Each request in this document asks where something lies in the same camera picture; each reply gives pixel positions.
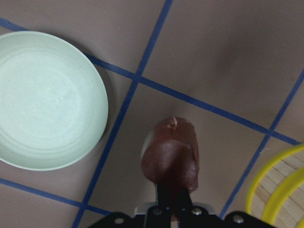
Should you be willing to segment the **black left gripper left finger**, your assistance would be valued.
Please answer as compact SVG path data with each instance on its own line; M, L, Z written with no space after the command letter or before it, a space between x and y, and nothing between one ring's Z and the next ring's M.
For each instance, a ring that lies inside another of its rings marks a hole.
M144 220L145 228L170 228L172 217L171 195L169 190L155 185L156 202L147 209Z

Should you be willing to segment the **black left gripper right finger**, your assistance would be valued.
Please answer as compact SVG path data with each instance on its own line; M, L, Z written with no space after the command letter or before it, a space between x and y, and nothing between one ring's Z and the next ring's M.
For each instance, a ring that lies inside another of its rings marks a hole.
M215 215L213 207L206 203L193 203L188 190L183 190L178 194L180 228L210 228L212 215Z

